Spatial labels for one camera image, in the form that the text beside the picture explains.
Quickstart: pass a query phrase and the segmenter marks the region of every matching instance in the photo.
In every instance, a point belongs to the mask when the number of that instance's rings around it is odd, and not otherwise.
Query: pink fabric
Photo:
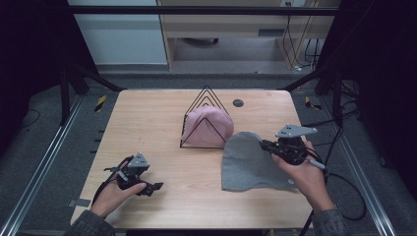
[[[224,147],[225,142],[221,137],[227,141],[233,135],[233,130],[233,120],[224,110],[205,105],[188,114],[181,140],[198,146]]]

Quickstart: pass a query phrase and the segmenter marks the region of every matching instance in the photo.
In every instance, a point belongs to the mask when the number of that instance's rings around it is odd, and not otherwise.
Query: table surface
[[[134,196],[107,217],[122,229],[300,228],[311,207],[298,190],[221,190],[222,149],[180,147],[183,119],[200,89],[124,90],[109,119],[81,199],[92,200],[106,167],[141,152],[150,168],[141,178],[163,182],[151,197]],[[286,123],[300,125],[289,92],[214,89],[233,119],[234,134],[250,131],[266,140]],[[244,102],[233,105],[234,99]],[[76,206],[72,222],[87,207]]]

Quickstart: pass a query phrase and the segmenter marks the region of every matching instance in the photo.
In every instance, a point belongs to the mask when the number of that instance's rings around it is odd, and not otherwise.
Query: hand
[[[311,142],[306,142],[305,145],[307,148],[313,149]],[[272,155],[272,159],[279,168],[292,178],[298,190],[306,196],[314,213],[334,208],[321,169],[307,160],[300,165],[290,165],[275,154]]]
[[[129,189],[121,190],[117,185],[116,177],[117,173],[113,176],[112,181],[110,181],[101,191],[89,211],[105,218],[109,213],[113,212],[113,210],[125,202],[125,200],[136,195],[147,186],[145,183],[140,183],[130,187]]]

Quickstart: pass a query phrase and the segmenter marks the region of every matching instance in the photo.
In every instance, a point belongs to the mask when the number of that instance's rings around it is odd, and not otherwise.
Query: person's right hand
[[[313,149],[311,142],[306,142],[305,145],[307,148]],[[321,169],[308,160],[300,165],[290,165],[275,154],[271,156],[276,165],[292,178],[298,190],[312,206],[314,213],[334,208]]]

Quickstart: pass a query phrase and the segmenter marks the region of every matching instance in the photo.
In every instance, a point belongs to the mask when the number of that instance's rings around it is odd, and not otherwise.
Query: sleeve
[[[330,209],[313,215],[313,226],[316,235],[348,236],[350,230],[338,209]]]
[[[64,235],[113,236],[115,235],[115,230],[103,218],[89,210],[85,210]]]

